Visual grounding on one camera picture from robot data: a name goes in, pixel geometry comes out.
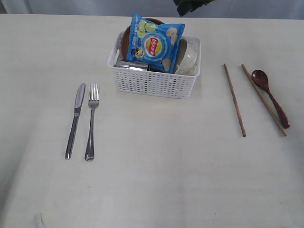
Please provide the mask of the silver fork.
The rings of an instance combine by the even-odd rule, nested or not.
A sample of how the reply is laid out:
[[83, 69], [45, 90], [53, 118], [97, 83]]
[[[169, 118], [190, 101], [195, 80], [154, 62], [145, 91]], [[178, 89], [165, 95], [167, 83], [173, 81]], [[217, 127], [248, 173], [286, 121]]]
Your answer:
[[85, 160], [92, 161], [95, 157], [94, 150], [94, 117], [95, 117], [95, 109], [99, 106], [99, 88], [97, 84], [89, 85], [89, 99], [88, 106], [91, 109], [90, 115], [90, 127], [88, 133], [88, 141], [85, 151]]

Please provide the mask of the blue chips bag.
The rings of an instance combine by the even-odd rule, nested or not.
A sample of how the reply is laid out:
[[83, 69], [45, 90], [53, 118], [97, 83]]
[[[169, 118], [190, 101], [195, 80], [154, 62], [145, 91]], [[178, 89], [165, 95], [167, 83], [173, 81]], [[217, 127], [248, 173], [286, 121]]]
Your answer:
[[154, 69], [172, 74], [184, 29], [182, 23], [157, 25], [133, 14], [126, 59], [147, 63]]

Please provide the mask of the silver table knife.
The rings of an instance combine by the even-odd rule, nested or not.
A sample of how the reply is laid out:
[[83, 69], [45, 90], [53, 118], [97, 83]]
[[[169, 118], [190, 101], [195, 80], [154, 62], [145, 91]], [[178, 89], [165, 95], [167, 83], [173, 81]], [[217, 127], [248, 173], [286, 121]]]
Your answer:
[[80, 112], [81, 112], [85, 89], [86, 89], [85, 86], [86, 86], [85, 83], [82, 83], [80, 85], [80, 87], [78, 88], [78, 91], [76, 94], [73, 122], [72, 122], [71, 130], [70, 130], [70, 134], [69, 134], [69, 139], [67, 142], [66, 153], [65, 153], [66, 160], [69, 160], [71, 158], [75, 135], [76, 135], [77, 124], [78, 124], [78, 120], [80, 117]]

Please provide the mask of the brown wooden plate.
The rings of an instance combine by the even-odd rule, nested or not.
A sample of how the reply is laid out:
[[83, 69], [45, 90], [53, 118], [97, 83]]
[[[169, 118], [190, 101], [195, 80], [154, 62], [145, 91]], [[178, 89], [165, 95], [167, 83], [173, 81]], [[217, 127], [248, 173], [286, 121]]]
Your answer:
[[[153, 19], [153, 18], [146, 18], [146, 19], [154, 22], [156, 25], [163, 24], [163, 22], [158, 19]], [[123, 60], [127, 59], [130, 30], [131, 30], [131, 25], [129, 27], [127, 27], [127, 29], [124, 31], [124, 33], [122, 35], [122, 40], [121, 40], [121, 44], [120, 44], [120, 53], [121, 53]]]

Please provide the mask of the brown wooden chopstick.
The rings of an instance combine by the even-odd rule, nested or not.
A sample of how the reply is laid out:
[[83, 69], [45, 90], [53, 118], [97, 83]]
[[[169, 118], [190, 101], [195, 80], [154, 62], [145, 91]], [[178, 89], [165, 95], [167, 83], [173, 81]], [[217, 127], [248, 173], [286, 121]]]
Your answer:
[[278, 121], [278, 119], [276, 118], [274, 112], [272, 111], [270, 105], [268, 104], [268, 102], [266, 101], [264, 95], [262, 94], [261, 90], [258, 88], [258, 86], [254, 83], [251, 75], [249, 74], [249, 71], [247, 70], [247, 68], [245, 67], [244, 64], [241, 64], [241, 67], [244, 71], [244, 73], [246, 74], [247, 78], [249, 79], [250, 83], [252, 84], [253, 88], [255, 89], [255, 91], [257, 92], [258, 96], [260, 97], [262, 103], [264, 104], [265, 108], [267, 109], [268, 113], [270, 114], [270, 116], [272, 117], [272, 119], [274, 120], [275, 124], [277, 125], [278, 129], [280, 130], [280, 132], [282, 133], [282, 135], [284, 137], [287, 136], [286, 132], [283, 129], [283, 126], [281, 125], [281, 123]]
[[238, 106], [235, 91], [234, 91], [234, 88], [233, 88], [233, 85], [232, 85], [232, 81], [231, 81], [231, 78], [230, 78], [230, 74], [228, 72], [228, 67], [227, 67], [226, 64], [224, 64], [223, 66], [224, 66], [224, 69], [225, 69], [226, 77], [227, 77], [229, 88], [230, 88], [230, 91], [231, 91], [233, 103], [234, 103], [234, 106], [235, 106], [235, 109], [236, 109], [240, 129], [241, 129], [243, 137], [246, 137], [247, 134], [246, 134], [244, 124], [243, 124], [243, 121], [242, 121], [241, 113], [240, 113], [240, 110], [239, 110], [239, 106]]

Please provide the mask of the red-brown wooden spoon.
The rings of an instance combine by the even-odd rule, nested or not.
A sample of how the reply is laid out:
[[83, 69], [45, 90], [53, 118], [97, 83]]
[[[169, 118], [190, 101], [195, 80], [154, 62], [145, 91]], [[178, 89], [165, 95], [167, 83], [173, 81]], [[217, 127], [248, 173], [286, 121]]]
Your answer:
[[252, 72], [252, 79], [255, 82], [255, 84], [257, 86], [259, 86], [261, 89], [263, 89], [270, 97], [270, 99], [277, 111], [277, 114], [279, 116], [282, 126], [285, 129], [289, 128], [290, 123], [289, 123], [289, 120], [288, 120], [285, 112], [283, 111], [282, 107], [277, 102], [277, 100], [273, 97], [273, 95], [269, 89], [268, 77], [267, 77], [266, 73], [262, 70], [256, 69]]

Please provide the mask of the white perforated plastic basket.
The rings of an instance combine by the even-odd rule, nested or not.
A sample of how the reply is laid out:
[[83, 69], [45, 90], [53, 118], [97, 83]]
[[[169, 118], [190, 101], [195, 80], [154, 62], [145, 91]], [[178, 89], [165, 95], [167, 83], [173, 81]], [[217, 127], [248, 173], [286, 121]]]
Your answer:
[[115, 56], [116, 53], [122, 53], [119, 49], [123, 40], [123, 34], [123, 31], [118, 33], [107, 62], [111, 68], [117, 90], [178, 99], [187, 99], [190, 96], [196, 78], [200, 75], [201, 42], [198, 38], [182, 37], [196, 44], [198, 57], [191, 75], [178, 75], [116, 67]]

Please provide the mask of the shiny steel cup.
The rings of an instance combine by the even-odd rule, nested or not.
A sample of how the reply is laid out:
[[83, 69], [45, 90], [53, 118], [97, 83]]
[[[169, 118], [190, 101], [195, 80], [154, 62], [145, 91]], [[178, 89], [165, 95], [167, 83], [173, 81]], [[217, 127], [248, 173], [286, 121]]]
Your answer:
[[149, 71], [150, 65], [148, 63], [138, 62], [138, 61], [127, 61], [127, 60], [119, 60], [115, 64], [115, 67], [118, 68], [126, 68], [130, 70], [137, 71]]

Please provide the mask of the beige ceramic bowl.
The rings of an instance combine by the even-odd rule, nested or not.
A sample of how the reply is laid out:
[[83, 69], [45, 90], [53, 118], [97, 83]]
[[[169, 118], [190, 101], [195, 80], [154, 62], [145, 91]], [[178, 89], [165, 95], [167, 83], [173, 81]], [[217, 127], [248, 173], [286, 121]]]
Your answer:
[[182, 38], [174, 66], [174, 73], [178, 75], [192, 75], [198, 59], [198, 44], [192, 40]]

